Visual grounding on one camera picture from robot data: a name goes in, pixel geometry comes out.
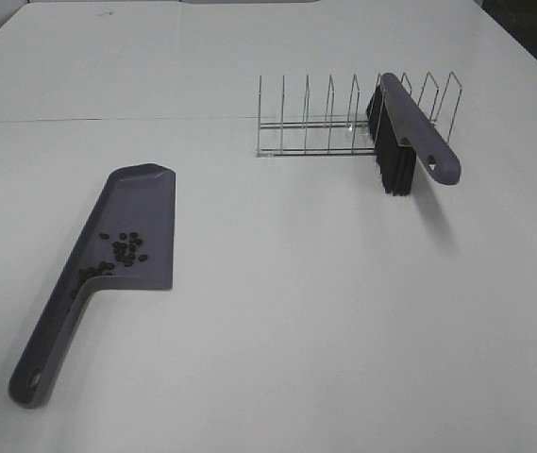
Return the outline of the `grey plastic dustpan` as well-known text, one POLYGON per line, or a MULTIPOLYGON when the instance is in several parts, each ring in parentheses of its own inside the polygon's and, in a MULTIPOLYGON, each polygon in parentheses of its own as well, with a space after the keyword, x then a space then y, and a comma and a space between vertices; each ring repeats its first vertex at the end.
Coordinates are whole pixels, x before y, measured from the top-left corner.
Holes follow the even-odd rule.
POLYGON ((12 372, 17 405, 45 403, 93 294, 172 289, 175 217, 175 171, 146 163, 109 175, 12 372))

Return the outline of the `dark coffee bean pile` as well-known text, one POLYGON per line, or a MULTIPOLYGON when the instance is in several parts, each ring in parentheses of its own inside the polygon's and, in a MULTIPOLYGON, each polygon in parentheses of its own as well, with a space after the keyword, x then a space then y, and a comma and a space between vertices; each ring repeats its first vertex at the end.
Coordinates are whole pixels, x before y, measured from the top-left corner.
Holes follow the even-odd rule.
POLYGON ((148 260, 146 253, 140 253, 143 238, 138 231, 109 234, 101 231, 94 237, 94 246, 100 248, 99 258, 85 259, 76 271, 76 284, 70 291, 72 300, 76 298, 83 285, 93 277, 111 277, 119 266, 131 267, 137 262, 148 260))

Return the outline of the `grey hand brush black bristles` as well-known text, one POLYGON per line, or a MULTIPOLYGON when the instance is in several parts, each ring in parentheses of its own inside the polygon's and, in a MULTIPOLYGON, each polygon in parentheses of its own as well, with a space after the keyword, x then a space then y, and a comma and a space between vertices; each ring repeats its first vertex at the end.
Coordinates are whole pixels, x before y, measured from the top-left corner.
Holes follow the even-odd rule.
POLYGON ((434 181, 446 186, 459 183, 460 160, 396 75, 379 77, 366 116, 386 193, 411 193, 417 161, 434 181))

